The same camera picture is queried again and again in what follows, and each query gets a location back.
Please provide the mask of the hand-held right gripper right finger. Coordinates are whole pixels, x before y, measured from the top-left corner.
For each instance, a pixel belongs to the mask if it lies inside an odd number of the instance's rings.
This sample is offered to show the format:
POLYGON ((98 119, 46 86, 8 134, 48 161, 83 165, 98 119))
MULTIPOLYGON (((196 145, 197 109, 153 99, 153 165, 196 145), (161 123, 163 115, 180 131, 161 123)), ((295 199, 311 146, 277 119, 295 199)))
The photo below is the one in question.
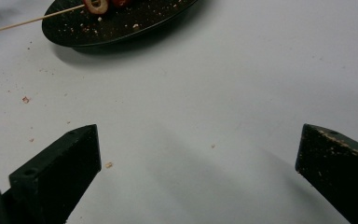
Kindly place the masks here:
POLYGON ((295 169, 351 224, 358 224, 358 142, 305 124, 295 169))

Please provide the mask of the black oval plate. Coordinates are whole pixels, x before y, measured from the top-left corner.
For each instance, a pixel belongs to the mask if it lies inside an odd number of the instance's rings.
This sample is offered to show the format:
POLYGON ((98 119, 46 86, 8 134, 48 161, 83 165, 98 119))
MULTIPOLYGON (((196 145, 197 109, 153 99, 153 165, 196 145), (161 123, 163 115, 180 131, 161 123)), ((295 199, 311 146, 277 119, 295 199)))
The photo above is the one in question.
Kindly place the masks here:
MULTIPOLYGON (((198 0, 132 0, 127 8, 111 6, 103 15, 84 7, 42 20, 42 32, 52 43, 68 48, 114 44, 173 21, 198 0)), ((73 8, 80 0, 55 0, 46 14, 73 8)))

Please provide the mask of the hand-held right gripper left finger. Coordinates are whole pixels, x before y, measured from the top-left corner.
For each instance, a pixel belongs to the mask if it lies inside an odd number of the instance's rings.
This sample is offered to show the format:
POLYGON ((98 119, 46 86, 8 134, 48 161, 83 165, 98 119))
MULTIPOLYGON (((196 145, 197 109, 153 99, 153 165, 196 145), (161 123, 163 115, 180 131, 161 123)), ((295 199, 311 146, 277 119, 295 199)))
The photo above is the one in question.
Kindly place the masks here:
POLYGON ((64 224, 101 171, 95 124, 72 130, 9 175, 13 224, 64 224))

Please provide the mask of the beige ring food piece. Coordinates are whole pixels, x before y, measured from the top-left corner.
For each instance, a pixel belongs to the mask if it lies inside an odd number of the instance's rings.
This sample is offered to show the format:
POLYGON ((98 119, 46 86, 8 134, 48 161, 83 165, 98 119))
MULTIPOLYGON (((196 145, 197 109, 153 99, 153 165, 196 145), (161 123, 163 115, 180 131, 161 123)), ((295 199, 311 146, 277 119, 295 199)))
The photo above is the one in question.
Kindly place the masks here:
POLYGON ((82 2, 91 14, 102 15, 109 8, 108 0, 82 0, 82 2))

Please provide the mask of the wooden skewer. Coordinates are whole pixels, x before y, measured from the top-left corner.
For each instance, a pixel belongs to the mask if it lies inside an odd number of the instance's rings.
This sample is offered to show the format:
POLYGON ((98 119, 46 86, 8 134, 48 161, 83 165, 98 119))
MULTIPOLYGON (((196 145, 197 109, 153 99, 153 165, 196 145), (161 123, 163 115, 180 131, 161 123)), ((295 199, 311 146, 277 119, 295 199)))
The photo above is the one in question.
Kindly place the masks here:
POLYGON ((1 31, 5 31, 5 30, 8 30, 8 29, 15 28, 15 27, 23 26, 23 25, 26 25, 26 24, 29 24, 29 23, 33 23, 33 22, 36 22, 36 21, 42 21, 43 19, 47 19, 47 18, 51 18, 51 17, 54 17, 54 16, 58 16, 58 15, 61 15, 61 14, 63 14, 63 13, 70 12, 70 11, 73 11, 73 10, 76 10, 76 9, 80 9, 80 8, 83 8, 83 7, 85 7, 84 4, 83 4, 83 5, 76 6, 76 7, 70 7, 70 8, 67 8, 67 9, 63 9, 63 10, 60 10, 60 11, 57 11, 57 12, 53 12, 53 13, 50 13, 50 14, 45 15, 45 16, 42 16, 42 17, 30 19, 30 20, 28 20, 28 21, 22 21, 22 22, 18 22, 18 23, 13 23, 13 24, 10 24, 10 25, 6 25, 6 26, 3 26, 3 27, 0 27, 0 32, 1 32, 1 31))

